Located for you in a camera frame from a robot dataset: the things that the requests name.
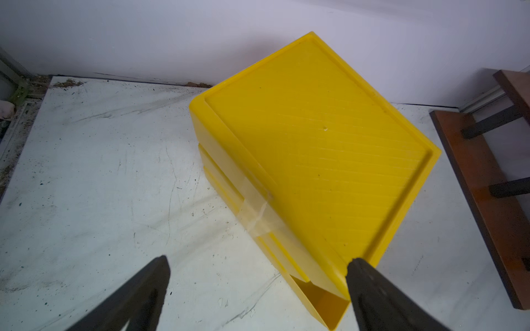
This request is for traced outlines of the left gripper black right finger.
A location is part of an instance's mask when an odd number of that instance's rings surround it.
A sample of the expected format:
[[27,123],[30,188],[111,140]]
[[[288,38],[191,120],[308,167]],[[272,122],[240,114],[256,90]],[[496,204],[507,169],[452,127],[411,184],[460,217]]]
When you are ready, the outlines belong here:
[[360,330],[447,330],[364,259],[347,267],[353,311]]

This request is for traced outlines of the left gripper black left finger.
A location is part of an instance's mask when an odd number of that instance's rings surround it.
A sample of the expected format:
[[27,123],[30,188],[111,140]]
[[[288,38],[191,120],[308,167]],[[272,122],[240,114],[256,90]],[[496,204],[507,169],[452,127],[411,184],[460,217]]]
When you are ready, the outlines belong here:
[[69,330],[156,330],[170,275],[166,256],[153,259]]

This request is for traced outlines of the yellow bottom drawer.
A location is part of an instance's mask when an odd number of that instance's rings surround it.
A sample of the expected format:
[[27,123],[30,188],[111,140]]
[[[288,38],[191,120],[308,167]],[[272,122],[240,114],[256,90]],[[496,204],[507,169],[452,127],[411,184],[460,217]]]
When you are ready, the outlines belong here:
[[351,301],[309,282],[303,282],[289,274],[285,277],[287,284],[312,317],[328,330],[336,330],[346,314]]

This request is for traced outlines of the yellow plastic drawer cabinet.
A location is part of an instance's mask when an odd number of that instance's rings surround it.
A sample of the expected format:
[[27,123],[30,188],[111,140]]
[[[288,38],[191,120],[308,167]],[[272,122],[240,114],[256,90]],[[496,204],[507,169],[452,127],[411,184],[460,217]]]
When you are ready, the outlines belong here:
[[201,147],[244,197],[254,235],[288,230],[297,276],[346,297],[376,266],[440,149],[315,33],[190,103]]

